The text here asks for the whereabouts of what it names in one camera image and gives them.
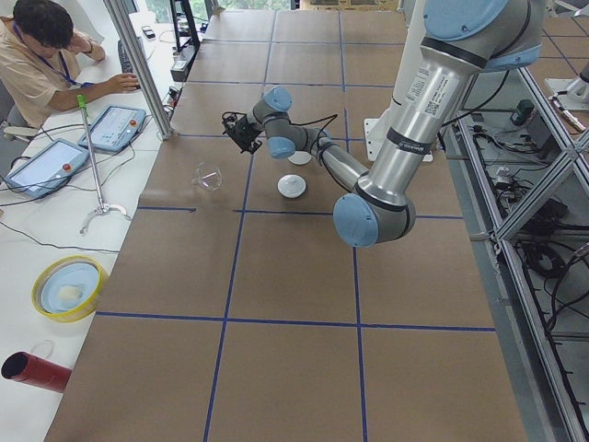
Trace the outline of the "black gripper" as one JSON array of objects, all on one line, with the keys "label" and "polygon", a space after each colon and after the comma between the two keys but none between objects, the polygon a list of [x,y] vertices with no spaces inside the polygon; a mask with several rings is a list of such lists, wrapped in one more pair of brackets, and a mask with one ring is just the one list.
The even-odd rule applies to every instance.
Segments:
[{"label": "black gripper", "polygon": [[242,153],[254,154],[258,150],[261,146],[260,134],[261,130],[258,130],[254,123],[250,123],[246,115],[233,118],[232,139]]}]

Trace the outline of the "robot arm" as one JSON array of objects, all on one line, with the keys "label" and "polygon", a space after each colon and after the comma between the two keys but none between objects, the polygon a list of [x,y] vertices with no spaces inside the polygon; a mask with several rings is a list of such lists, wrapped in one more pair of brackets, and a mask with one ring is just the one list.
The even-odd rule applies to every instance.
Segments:
[{"label": "robot arm", "polygon": [[392,121],[370,168],[325,130],[292,123],[292,97],[282,87],[267,91],[246,113],[225,113],[225,133],[244,152],[254,153],[265,134],[274,158],[297,151],[313,156],[347,190],[334,205],[333,221],[348,245],[402,238],[415,221],[406,190],[468,80],[532,64],[540,53],[545,11],[542,1],[425,2],[410,23],[424,27],[422,59],[410,72],[399,111],[389,113]]}]

